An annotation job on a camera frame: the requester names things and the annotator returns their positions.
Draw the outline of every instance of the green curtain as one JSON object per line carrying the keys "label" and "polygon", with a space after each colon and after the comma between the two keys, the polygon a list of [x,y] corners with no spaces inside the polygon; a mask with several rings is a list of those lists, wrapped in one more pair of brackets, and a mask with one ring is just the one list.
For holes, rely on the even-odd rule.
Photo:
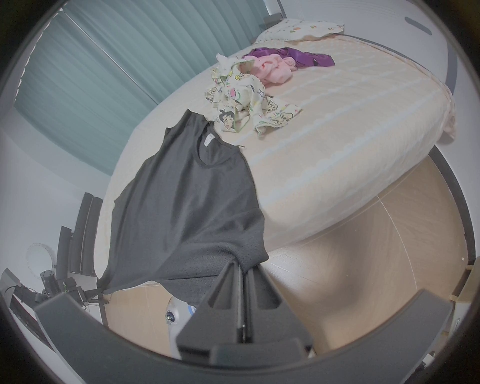
{"label": "green curtain", "polygon": [[15,107],[51,141],[111,174],[163,99],[250,45],[262,0],[70,0],[37,42]]}

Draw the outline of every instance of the patterned pillow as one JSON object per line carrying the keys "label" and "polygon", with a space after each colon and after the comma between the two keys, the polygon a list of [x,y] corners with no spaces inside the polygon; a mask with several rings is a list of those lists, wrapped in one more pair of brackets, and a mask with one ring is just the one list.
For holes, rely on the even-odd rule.
{"label": "patterned pillow", "polygon": [[283,19],[278,24],[260,33],[256,43],[269,40],[314,41],[333,33],[343,32],[343,25],[326,21],[312,22],[299,19]]}

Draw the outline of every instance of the curtain fold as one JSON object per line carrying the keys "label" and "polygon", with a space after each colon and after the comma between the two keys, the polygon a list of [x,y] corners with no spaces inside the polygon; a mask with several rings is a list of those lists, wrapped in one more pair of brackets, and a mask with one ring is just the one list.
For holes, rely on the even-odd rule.
{"label": "curtain fold", "polygon": [[195,75],[250,45],[262,0],[70,0],[37,42],[17,110],[111,174],[140,121]]}

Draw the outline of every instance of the beige bed sheet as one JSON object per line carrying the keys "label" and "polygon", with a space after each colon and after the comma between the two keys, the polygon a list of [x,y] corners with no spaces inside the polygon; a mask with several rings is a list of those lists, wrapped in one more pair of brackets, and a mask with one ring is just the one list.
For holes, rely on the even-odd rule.
{"label": "beige bed sheet", "polygon": [[[347,217],[424,159],[442,131],[455,135],[455,106],[448,88],[423,67],[388,50],[347,36],[255,46],[327,53],[336,63],[300,69],[287,83],[266,89],[302,106],[287,126],[262,138],[251,123],[240,133],[219,132],[224,141],[244,146],[265,216],[267,251]],[[159,150],[165,128],[174,126],[187,108],[210,116],[204,98],[210,85],[206,70],[133,131],[100,212],[94,252],[98,277],[108,263],[115,199]]]}

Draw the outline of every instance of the purple clothing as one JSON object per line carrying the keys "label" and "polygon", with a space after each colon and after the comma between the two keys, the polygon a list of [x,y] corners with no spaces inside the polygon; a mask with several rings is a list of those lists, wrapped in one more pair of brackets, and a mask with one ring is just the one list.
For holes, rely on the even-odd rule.
{"label": "purple clothing", "polygon": [[335,65],[335,62],[330,55],[325,55],[323,53],[302,52],[294,48],[255,48],[245,56],[262,57],[271,55],[272,53],[280,55],[282,59],[285,57],[293,58],[297,64],[297,68],[331,67],[332,65]]}

